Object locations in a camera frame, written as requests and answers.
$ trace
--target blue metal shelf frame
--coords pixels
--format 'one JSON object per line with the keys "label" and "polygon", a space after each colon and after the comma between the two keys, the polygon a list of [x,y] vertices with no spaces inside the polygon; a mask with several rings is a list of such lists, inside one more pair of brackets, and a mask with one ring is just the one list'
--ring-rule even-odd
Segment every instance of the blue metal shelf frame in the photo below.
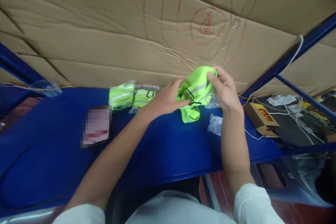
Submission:
{"label": "blue metal shelf frame", "polygon": [[0,42],[0,67],[13,74],[26,84],[44,78]]}
{"label": "blue metal shelf frame", "polygon": [[[310,50],[314,45],[316,45],[321,39],[326,37],[329,33],[336,29],[336,13],[325,19],[321,24],[315,27],[312,31],[310,31],[306,36],[304,36],[304,41],[300,51],[297,56],[293,60],[297,60],[302,55],[304,55],[308,50]],[[315,108],[323,112],[326,116],[328,116],[331,120],[336,122],[336,114],[332,112],[330,109],[317,102],[307,93],[303,92],[297,86],[295,86],[290,81],[286,80],[284,77],[280,75],[281,71],[288,65],[290,60],[293,58],[296,50],[299,47],[299,43],[293,46],[287,54],[279,59],[267,72],[261,76],[257,81],[255,81],[243,94],[242,96],[249,97],[251,94],[256,92],[258,89],[266,85],[273,78],[277,78],[294,92],[299,94],[302,98],[304,98],[307,102],[314,105]],[[305,147],[294,147],[288,150],[283,150],[282,152],[286,155],[295,155],[295,154],[304,154],[304,153],[316,153],[316,152],[325,152],[325,151],[336,151],[335,144],[319,144],[313,146],[305,146]]]}

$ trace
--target black cloth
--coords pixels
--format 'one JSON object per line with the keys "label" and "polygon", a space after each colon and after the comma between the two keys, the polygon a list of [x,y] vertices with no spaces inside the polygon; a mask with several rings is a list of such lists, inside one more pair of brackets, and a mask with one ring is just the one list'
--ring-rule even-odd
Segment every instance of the black cloth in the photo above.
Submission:
{"label": "black cloth", "polygon": [[336,205],[336,181],[331,177],[331,162],[330,159],[325,161],[324,169],[315,181],[315,187],[325,202]]}

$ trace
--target yellow wire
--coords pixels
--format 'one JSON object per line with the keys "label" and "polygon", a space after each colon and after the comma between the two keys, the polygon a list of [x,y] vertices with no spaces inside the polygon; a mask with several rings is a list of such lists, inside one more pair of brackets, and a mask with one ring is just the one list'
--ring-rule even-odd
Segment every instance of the yellow wire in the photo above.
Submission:
{"label": "yellow wire", "polygon": [[262,97],[262,96],[267,96],[267,95],[273,95],[273,94],[263,94],[263,95],[260,95],[260,96],[257,96],[257,97],[254,97],[254,98],[259,98],[259,97]]}
{"label": "yellow wire", "polygon": [[[12,85],[12,86],[15,86],[17,88],[22,88],[22,89],[28,89],[28,90],[46,90],[46,89],[35,89],[35,88],[29,88],[29,87],[24,87],[24,86],[20,86],[20,85],[16,85],[16,84],[13,84],[13,83],[10,83],[10,82],[5,82],[3,83],[3,85]],[[63,89],[63,88],[75,88],[74,86],[64,86],[64,87],[60,87],[59,89]]]}

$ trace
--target hand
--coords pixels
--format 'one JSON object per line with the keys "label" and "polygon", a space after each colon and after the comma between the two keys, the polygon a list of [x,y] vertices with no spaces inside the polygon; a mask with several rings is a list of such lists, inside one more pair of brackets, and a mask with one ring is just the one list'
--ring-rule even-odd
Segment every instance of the hand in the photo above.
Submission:
{"label": "hand", "polygon": [[237,90],[233,78],[225,72],[225,70],[215,65],[217,77],[212,72],[208,72],[208,80],[216,88],[215,95],[223,110],[239,110],[242,111],[243,107],[239,101]]}
{"label": "hand", "polygon": [[144,107],[140,108],[138,113],[143,113],[151,120],[163,115],[174,112],[176,109],[187,106],[190,101],[177,101],[177,92],[184,79],[177,79],[169,83],[163,90],[156,93],[156,96]]}

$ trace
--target plastic cup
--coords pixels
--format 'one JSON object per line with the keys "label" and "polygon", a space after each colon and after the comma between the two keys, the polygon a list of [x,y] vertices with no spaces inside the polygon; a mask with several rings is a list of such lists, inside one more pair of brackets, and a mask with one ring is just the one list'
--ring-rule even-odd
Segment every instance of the plastic cup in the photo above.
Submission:
{"label": "plastic cup", "polygon": [[34,82],[28,86],[32,91],[36,93],[40,93],[45,96],[57,96],[62,93],[62,90],[58,86],[55,80],[51,79],[44,79]]}

